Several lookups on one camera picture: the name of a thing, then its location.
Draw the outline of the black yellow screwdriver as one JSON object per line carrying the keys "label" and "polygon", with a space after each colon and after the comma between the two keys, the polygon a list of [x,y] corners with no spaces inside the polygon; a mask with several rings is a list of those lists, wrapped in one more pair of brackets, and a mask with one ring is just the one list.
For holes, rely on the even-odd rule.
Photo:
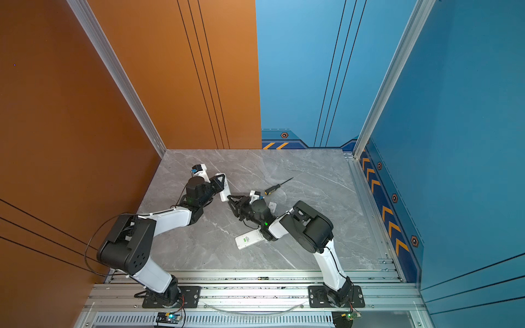
{"label": "black yellow screwdriver", "polygon": [[275,192],[276,190],[278,190],[283,184],[287,183],[288,181],[292,180],[293,178],[289,178],[287,179],[286,181],[284,181],[283,183],[278,183],[278,184],[275,184],[269,188],[267,188],[265,190],[265,195],[271,195],[273,192]]}

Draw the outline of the white TCL remote control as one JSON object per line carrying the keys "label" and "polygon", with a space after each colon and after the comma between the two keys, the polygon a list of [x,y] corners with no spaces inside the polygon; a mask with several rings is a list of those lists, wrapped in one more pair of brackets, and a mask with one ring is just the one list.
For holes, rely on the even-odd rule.
{"label": "white TCL remote control", "polygon": [[251,230],[250,232],[236,237],[235,243],[239,250],[243,250],[246,247],[250,247],[264,240],[265,237],[261,234],[260,230]]}

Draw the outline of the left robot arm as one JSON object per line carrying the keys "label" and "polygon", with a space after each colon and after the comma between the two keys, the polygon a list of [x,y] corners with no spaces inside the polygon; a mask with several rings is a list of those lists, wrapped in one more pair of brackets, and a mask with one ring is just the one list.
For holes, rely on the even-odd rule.
{"label": "left robot arm", "polygon": [[195,224],[215,195],[227,196],[223,173],[212,178],[192,176],[186,194],[173,208],[149,214],[121,214],[98,249],[97,260],[119,270],[145,287],[147,301],[164,308],[182,298],[178,279],[162,269],[150,256],[156,236]]}

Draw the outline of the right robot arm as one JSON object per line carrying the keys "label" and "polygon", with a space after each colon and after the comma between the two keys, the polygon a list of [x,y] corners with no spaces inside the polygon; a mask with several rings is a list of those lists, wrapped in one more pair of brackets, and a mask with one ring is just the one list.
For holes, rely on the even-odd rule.
{"label": "right robot arm", "polygon": [[338,308],[352,305],[354,283],[343,270],[336,255],[334,225],[325,215],[301,200],[278,217],[273,215],[264,199],[230,195],[228,205],[239,221],[251,221],[258,225],[258,228],[235,239],[238,249],[292,236],[307,252],[314,255],[323,275],[323,291],[328,303]]}

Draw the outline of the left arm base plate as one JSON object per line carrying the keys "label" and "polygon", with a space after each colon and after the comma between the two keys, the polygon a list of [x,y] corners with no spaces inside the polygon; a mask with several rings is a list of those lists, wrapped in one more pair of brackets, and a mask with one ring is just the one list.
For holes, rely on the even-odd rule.
{"label": "left arm base plate", "polygon": [[198,307],[202,288],[200,286],[177,286],[169,287],[164,293],[157,293],[146,289],[144,292],[135,294],[142,298],[142,307],[153,308],[181,308],[195,309]]}

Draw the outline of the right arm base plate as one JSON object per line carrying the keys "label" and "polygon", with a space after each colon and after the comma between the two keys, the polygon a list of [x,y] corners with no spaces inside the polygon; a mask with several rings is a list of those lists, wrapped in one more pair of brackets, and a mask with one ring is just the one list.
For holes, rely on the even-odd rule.
{"label": "right arm base plate", "polygon": [[352,285],[348,291],[332,291],[328,287],[309,286],[308,300],[311,308],[365,308],[360,286]]}

